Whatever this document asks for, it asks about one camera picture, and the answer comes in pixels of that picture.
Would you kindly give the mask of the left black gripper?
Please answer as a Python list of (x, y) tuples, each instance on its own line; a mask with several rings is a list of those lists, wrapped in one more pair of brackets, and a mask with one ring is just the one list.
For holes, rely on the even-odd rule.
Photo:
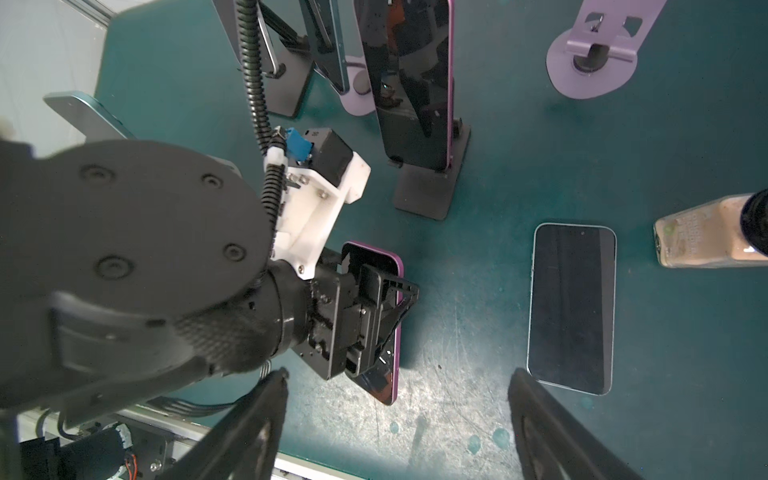
[(419, 287), (372, 265), (357, 273), (316, 269), (309, 282), (307, 334), (293, 352), (324, 380), (370, 370), (418, 301)]

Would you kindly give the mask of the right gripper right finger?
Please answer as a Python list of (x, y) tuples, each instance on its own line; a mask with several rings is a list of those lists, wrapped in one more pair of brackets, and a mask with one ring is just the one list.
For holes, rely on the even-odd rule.
[(525, 479), (638, 479), (526, 370), (511, 377), (508, 401)]

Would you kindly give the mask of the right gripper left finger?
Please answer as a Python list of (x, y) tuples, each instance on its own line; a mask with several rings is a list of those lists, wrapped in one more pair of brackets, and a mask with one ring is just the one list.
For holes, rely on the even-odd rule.
[(261, 380), (162, 479), (269, 479), (279, 450), (289, 373)]

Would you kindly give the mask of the green-edged phone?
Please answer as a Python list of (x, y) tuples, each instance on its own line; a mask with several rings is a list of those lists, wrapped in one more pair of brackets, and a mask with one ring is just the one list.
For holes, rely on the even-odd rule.
[(617, 237), (599, 225), (534, 231), (526, 367), (538, 381), (603, 396), (613, 379)]
[(98, 100), (81, 91), (50, 93), (45, 104), (85, 136), (86, 142), (134, 140), (135, 136)]

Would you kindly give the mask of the grey round stand front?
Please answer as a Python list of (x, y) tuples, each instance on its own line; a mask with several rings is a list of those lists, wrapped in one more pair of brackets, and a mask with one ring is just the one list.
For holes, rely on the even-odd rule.
[(638, 52), (665, 0), (584, 0), (573, 26), (550, 45), (546, 68), (553, 87), (575, 99), (622, 87), (638, 66)]

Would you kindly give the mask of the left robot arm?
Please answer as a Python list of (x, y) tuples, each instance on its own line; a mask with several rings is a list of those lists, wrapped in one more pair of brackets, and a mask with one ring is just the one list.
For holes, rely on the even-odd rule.
[(370, 166), (333, 131), (273, 127), (257, 1), (234, 5), (260, 190), (227, 163), (121, 138), (49, 159), (1, 144), (1, 410), (86, 417), (287, 350), (323, 379), (378, 362), (419, 297), (326, 242)]

